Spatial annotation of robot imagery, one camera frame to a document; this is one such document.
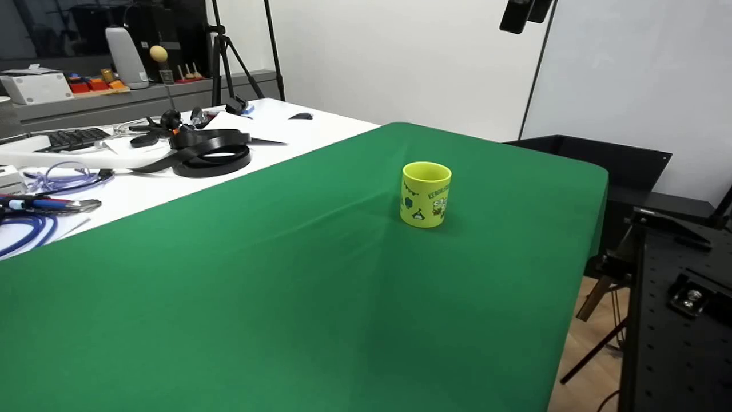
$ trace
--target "floor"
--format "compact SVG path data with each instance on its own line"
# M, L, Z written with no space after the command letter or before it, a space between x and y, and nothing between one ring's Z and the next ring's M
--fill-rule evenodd
M586 299L594 278L586 277L575 294L575 307ZM629 290L618 290L618 307L621 315L626 313ZM557 378L566 373L597 340L602 340L615 325L611 294L602 299L587 322L571 321L564 351L557 365ZM621 356L613 347L604 347L597 356L581 367L566 385L561 385L556 378L548 412L593 412L599 402L620 388L620 365ZM618 396L613 396L604 412L618 410Z

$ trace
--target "tripod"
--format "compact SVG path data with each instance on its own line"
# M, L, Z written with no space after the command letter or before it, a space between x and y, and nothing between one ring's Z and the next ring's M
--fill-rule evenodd
M232 109L240 111L247 105L247 101L243 101L232 91L229 49L232 52L232 56L243 66L247 83L252 85L256 97L264 97L264 94L260 91L256 77L248 72L248 68L247 68L244 58L240 56L240 52L235 49L230 36L225 36L225 28L221 24L217 0L212 0L212 15L215 15L215 24L207 24L207 31L215 33L212 52L209 52L209 77L212 77L209 105L221 105L221 61L224 61L229 105L235 105Z

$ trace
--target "green tablecloth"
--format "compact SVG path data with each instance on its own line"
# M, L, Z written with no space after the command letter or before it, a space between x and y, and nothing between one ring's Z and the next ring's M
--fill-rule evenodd
M434 230L397 219L420 158ZM604 192L390 124L93 228L0 263L0 410L545 410Z

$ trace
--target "blue cable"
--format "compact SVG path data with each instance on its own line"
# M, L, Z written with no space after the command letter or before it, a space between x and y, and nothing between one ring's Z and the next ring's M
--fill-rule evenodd
M58 226L54 215L47 215L47 218L45 215L12 218L12 219L0 219L0 223L24 223L24 226L29 226L29 234L23 235L18 242L0 250L0 256L14 253L14 252L32 244L44 234L45 223L50 223L50 228L40 235L40 239L32 250L44 247L50 239L50 235L56 230L56 226Z

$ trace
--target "yellow cup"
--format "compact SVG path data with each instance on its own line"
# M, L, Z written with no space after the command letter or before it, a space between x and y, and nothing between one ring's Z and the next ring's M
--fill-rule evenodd
M402 166L399 218L420 228L443 221L453 172L439 163L407 163Z

